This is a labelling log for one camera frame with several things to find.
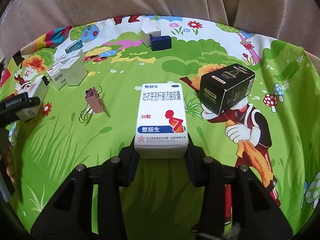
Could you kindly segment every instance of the white glove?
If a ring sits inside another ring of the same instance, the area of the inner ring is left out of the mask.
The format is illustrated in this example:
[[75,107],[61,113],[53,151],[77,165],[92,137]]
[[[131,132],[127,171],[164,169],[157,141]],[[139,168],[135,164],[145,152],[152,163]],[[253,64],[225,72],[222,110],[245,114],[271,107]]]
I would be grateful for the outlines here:
[[14,89],[17,90],[17,91],[20,91],[21,90],[21,85],[19,83],[15,83]]
[[22,69],[19,68],[19,69],[16,71],[16,73],[14,74],[14,76],[15,76],[15,77],[18,77],[18,75],[21,75],[21,73],[22,73]]
[[240,123],[226,127],[225,134],[234,143],[238,143],[241,140],[249,140],[251,138],[251,130]]

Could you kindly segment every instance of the white box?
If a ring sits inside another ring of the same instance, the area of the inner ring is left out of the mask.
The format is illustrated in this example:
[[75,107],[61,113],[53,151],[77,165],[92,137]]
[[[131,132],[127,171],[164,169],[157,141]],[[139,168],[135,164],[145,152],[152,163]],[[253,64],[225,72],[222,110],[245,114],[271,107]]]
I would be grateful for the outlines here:
[[181,158],[188,142],[181,84],[142,85],[134,138],[141,158]]
[[81,57],[73,57],[69,59],[60,68],[60,71],[66,79],[68,86],[80,85],[88,74]]
[[47,70],[47,73],[52,83],[55,85],[55,87],[58,90],[67,83],[66,79],[63,77],[63,74],[60,71],[60,68],[62,67],[63,67],[63,64],[58,62]]
[[42,79],[39,80],[38,82],[33,83],[28,88],[27,93],[29,98],[39,97],[40,105],[31,107],[31,108],[21,109],[20,111],[16,112],[16,115],[19,117],[19,119],[25,122],[31,118],[36,117],[39,113],[40,108],[42,107],[42,103],[47,92],[48,92],[48,87],[45,85]]
[[80,49],[80,50],[76,50],[76,51],[70,52],[70,53],[58,58],[56,60],[56,63],[60,62],[62,64],[65,64],[66,62],[68,62],[68,60],[70,60],[73,57],[80,57],[82,62],[84,62],[84,60],[85,60],[84,52],[83,52],[82,49]]
[[159,37],[159,36],[161,36],[161,30],[158,27],[151,25],[149,22],[142,24],[142,27],[141,27],[142,42],[147,47],[151,46],[150,34],[153,37]]

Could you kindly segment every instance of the cartoon print fabric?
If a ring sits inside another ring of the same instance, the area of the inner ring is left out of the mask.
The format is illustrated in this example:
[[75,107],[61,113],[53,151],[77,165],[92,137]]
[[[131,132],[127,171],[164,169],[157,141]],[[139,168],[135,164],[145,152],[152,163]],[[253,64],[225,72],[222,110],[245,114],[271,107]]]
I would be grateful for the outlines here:
[[[145,47],[140,34],[145,21],[172,37],[172,49]],[[182,17],[115,17],[63,30],[60,44],[21,50],[0,89],[1,99],[28,91],[66,48],[82,42],[88,71],[83,82],[59,91],[49,84],[38,116],[8,127],[20,177],[12,205],[28,230],[77,164],[102,164],[130,144],[142,84],[167,82],[182,85],[195,145],[223,164],[249,166],[294,232],[307,221],[320,197],[320,81],[302,48]],[[201,76],[231,63],[250,68],[256,78],[246,98],[217,116],[198,99]],[[97,86],[109,117],[92,114],[82,124],[77,117],[86,106],[84,93]],[[175,132],[183,131],[174,113],[166,117]],[[120,194],[128,238],[194,239],[203,189],[189,182],[183,159],[140,159],[134,182]],[[226,186],[226,225],[232,219],[230,196]],[[92,230],[97,233],[96,206],[95,188]]]

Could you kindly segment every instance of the dark blue box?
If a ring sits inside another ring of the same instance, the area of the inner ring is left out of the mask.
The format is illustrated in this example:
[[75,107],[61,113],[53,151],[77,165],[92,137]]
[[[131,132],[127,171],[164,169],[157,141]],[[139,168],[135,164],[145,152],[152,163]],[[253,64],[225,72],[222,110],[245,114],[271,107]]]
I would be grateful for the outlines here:
[[170,36],[152,37],[150,38],[150,43],[151,43],[152,51],[172,48],[172,42],[171,42]]

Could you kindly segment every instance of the black device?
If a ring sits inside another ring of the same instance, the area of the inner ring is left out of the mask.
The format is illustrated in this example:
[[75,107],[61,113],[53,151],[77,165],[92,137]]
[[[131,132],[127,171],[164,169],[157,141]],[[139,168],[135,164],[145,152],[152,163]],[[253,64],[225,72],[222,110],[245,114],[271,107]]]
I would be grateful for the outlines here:
[[[102,165],[86,168],[79,164],[65,179],[31,228],[35,240],[116,239],[127,240],[119,187],[128,187],[134,179],[139,154],[131,145],[118,157]],[[198,233],[221,236],[224,231],[224,187],[231,184],[233,223],[241,227],[239,239],[288,240],[292,229],[258,178],[245,165],[225,166],[194,146],[189,136],[185,162],[190,181],[204,187]],[[92,191],[98,184],[98,228],[92,233]]]
[[5,127],[19,119],[16,115],[21,109],[38,106],[39,97],[29,98],[28,93],[9,97],[0,102],[0,193],[6,203],[9,202],[11,195],[14,193],[14,186],[6,172],[5,154],[8,150],[8,130]]
[[237,63],[204,74],[199,98],[217,115],[245,98],[251,90],[255,73]]

